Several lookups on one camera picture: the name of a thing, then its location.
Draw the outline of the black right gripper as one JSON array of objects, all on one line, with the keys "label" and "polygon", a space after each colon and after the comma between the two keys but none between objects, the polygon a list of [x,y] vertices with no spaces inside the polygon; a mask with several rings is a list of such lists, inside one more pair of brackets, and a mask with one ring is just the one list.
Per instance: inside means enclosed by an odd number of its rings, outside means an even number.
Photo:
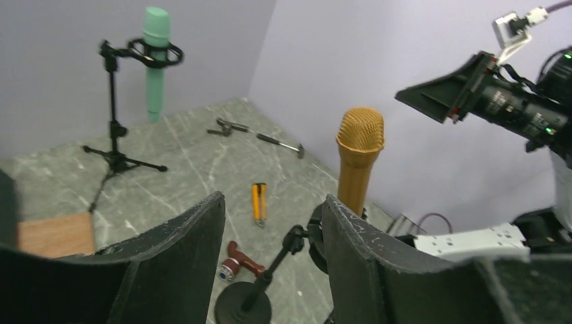
[{"label": "black right gripper", "polygon": [[571,152],[571,64],[556,62],[535,84],[496,57],[472,55],[454,72],[407,87],[395,100],[444,123],[468,113],[527,140],[530,153],[547,146]]}]

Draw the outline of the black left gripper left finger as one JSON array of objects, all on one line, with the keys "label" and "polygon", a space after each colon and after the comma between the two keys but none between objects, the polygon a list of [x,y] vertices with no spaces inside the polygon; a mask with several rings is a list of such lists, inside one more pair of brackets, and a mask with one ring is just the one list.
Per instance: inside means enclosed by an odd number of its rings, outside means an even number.
[{"label": "black left gripper left finger", "polygon": [[225,226],[213,192],[89,255],[1,249],[2,323],[205,323]]}]

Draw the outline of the black shock-mount desk stand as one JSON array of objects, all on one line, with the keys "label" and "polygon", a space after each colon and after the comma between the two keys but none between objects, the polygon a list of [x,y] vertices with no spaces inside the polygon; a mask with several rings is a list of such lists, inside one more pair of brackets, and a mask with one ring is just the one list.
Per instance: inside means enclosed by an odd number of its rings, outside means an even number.
[{"label": "black shock-mount desk stand", "polygon": [[270,323],[272,306],[266,289],[273,281],[274,272],[287,254],[302,251],[304,242],[310,244],[309,254],[314,264],[327,273],[327,264],[322,234],[322,205],[318,205],[308,226],[293,226],[283,238],[282,249],[277,257],[256,280],[235,282],[227,286],[217,298],[214,306],[216,323]]}]

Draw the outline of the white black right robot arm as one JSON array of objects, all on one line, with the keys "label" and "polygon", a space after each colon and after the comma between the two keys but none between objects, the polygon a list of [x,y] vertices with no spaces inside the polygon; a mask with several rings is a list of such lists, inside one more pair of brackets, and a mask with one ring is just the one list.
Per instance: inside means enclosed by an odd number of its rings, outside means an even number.
[{"label": "white black right robot arm", "polygon": [[526,139],[527,153],[548,148],[556,205],[511,224],[533,254],[571,253],[571,47],[546,59],[535,82],[480,51],[456,71],[400,90],[395,99],[440,123],[475,115]]}]

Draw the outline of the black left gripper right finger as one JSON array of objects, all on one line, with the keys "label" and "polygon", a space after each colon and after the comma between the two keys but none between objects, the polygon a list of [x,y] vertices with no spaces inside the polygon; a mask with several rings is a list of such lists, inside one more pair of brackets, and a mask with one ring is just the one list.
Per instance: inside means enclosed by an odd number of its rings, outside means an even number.
[{"label": "black left gripper right finger", "polygon": [[335,196],[322,230],[336,323],[570,323],[571,256],[450,262],[362,220]]}]

